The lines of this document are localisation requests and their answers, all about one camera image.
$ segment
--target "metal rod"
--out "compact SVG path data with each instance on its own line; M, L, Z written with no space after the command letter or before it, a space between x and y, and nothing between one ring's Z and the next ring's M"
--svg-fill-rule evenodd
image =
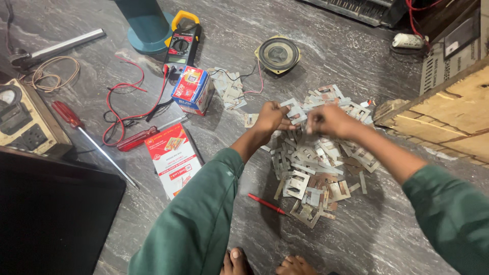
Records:
M121 172L121 174L132 185L134 185L134 187L136 187L137 189L140 189L139 186L137 186L137 184L134 181L132 181L131 178L129 178L129 176L126 173L124 173L124 171L122 171L122 169L117 164L115 164L115 162L109 157L109 155L107 155L107 153L104 152L104 150L102 150L102 148L100 148L100 146L98 146L98 144L85 132L85 130L83 130L81 127L78 127L78 130L80 130L90 140L90 142L92 142L93 145L95 145L95 147L97 147L97 149L117 168L117 170L119 170L119 172Z
M172 120L172 121L170 121L170 122L168 122L166 124L163 124L163 125L159 126L158 127L158 131L161 131L162 129L165 129L165 127L168 126L168 125L171 125L171 124L173 124L173 123L175 123L177 121L180 121L180 120L185 120L187 118L188 118L187 115L184 115L184 116L181 116L179 118L176 118L176 119L174 119L174 120Z
M61 42L61 43L56 44L54 46L47 47L45 49L33 52L31 54L31 59L32 60L42 60L42 59L51 57L53 55L56 55L60 52L66 51L70 48L76 47L79 44L83 44L85 42L88 42L88 41L93 40L95 38L99 38L99 37L104 36L104 35L105 35L104 30L97 29L97 30L91 31L89 33L80 35L78 37L72 38L70 40Z

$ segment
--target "person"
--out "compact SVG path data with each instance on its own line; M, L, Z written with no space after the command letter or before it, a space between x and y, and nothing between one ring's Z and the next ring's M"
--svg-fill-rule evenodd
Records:
M264 104L255 125L220 150L188 182L155 221L129 275L246 275L246 255L227 251L233 201L246 162L275 130L297 126L284 118L288 107ZM433 248L461 274L489 272L489 200L469 182L395 145L335 105L308 113L307 133L356 142L402 185L416 219ZM315 275L301 256L287 256L279 275Z

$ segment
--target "white capacitor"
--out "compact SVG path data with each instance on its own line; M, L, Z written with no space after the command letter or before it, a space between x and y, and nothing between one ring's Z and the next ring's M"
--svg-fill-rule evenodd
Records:
M398 33L392 42L393 47L420 49L424 46L424 41L418 35Z

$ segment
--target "green shirt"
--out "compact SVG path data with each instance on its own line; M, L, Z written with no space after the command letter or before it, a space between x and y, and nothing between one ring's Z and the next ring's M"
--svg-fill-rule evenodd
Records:
M217 275L244 168L220 150L188 182L131 258L129 275ZM470 183L427 165L402 186L435 250L462 274L489 271L489 200Z

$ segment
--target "red test lead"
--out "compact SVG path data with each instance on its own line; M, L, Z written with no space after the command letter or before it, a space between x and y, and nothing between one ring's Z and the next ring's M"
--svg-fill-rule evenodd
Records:
M285 213L285 211L283 211L282 209L280 209L280 208L278 208L278 207L274 206L273 204L271 204L271 203L269 203L269 202L267 202L267 201L265 201L265 200L263 200L263 199L261 199L261 198L258 198L257 196L255 196L255 195L253 195L253 194L251 194L251 193L248 193L248 197L250 197L250 198L252 198L252 199L256 200L257 202L259 202L259 203L261 203L261 204L265 205L266 207L269 207L269 208L271 208L271 209L273 209L273 210L275 210L275 211L279 212L280 214L287 215L287 216L289 216L289 217L291 216L290 214Z

